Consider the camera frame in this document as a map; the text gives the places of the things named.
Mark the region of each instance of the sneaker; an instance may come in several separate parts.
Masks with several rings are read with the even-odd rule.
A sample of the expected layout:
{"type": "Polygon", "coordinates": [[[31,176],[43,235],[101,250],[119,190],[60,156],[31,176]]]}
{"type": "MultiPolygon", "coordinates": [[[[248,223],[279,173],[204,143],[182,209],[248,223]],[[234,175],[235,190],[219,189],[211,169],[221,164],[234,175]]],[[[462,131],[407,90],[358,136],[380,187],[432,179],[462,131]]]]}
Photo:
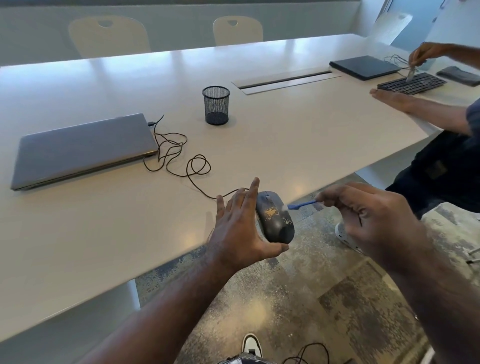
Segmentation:
{"type": "Polygon", "coordinates": [[[260,342],[254,334],[247,334],[243,338],[243,344],[241,346],[241,352],[246,352],[262,358],[262,347],[260,342]]]}
{"type": "Polygon", "coordinates": [[[335,235],[343,244],[345,244],[349,248],[352,248],[357,253],[365,255],[365,253],[355,244],[353,239],[347,235],[343,222],[335,225],[335,235]]]}

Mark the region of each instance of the black mouse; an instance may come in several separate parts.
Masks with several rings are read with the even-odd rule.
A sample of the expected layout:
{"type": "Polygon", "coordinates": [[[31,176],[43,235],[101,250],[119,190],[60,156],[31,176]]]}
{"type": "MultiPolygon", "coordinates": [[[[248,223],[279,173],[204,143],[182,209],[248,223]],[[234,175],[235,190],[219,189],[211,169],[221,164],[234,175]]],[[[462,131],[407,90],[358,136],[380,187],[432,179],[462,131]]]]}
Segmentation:
{"type": "Polygon", "coordinates": [[[262,191],[257,195],[256,211],[260,228],[265,238],[271,243],[292,241],[295,235],[292,218],[288,211],[282,211],[281,198],[272,191],[262,191]]]}

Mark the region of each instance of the white table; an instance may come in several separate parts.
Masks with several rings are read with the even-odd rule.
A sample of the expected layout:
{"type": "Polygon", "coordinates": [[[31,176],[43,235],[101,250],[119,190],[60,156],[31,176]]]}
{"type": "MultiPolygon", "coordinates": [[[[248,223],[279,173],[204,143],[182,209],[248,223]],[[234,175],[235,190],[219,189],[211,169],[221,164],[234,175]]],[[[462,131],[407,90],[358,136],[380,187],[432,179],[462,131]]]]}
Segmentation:
{"type": "MultiPolygon", "coordinates": [[[[31,190],[9,189],[22,135],[142,112],[188,135],[175,167],[197,153],[211,194],[247,187],[290,202],[426,138],[431,129],[374,100],[343,75],[247,96],[231,81],[327,67],[397,49],[339,35],[0,69],[0,340],[203,244],[215,203],[187,179],[133,163],[31,190]],[[204,122],[201,90],[231,90],[230,122],[204,122]]],[[[466,87],[428,95],[467,104],[466,87]]]]}

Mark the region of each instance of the black keyboard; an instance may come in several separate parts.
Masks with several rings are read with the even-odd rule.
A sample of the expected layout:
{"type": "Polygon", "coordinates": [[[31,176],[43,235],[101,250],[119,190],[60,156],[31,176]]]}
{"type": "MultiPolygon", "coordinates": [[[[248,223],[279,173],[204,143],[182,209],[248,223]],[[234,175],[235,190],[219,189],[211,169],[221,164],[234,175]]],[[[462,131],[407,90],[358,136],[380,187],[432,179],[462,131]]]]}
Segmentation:
{"type": "Polygon", "coordinates": [[[400,78],[398,80],[385,82],[383,84],[377,85],[379,90],[387,90],[393,92],[401,92],[402,94],[414,95],[419,92],[431,90],[432,88],[437,88],[441,85],[446,84],[447,82],[432,76],[428,73],[419,73],[413,76],[413,80],[406,82],[407,78],[400,78]]]}

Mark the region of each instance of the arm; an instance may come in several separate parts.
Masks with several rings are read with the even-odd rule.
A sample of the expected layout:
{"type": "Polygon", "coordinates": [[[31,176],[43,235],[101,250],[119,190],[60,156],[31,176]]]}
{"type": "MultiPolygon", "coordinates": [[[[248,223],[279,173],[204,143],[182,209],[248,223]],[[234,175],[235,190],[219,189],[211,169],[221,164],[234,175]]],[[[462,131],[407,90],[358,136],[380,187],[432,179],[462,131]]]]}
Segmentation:
{"type": "Polygon", "coordinates": [[[472,130],[467,121],[467,108],[451,106],[428,101],[422,98],[372,89],[370,94],[381,102],[428,121],[441,129],[472,136],[472,130]]]}
{"type": "Polygon", "coordinates": [[[442,363],[480,362],[480,295],[435,251],[406,199],[362,183],[316,200],[337,207],[351,238],[396,282],[442,363]]]}
{"type": "Polygon", "coordinates": [[[480,49],[458,44],[423,42],[408,59],[412,66],[420,66],[430,58],[447,56],[460,63],[480,69],[480,49]]]}
{"type": "Polygon", "coordinates": [[[235,272],[288,250],[286,244],[262,241],[257,233],[254,214],[258,185],[256,178],[248,192],[239,189],[226,206],[218,196],[215,229],[205,256],[79,364],[173,363],[195,325],[235,272]]]}

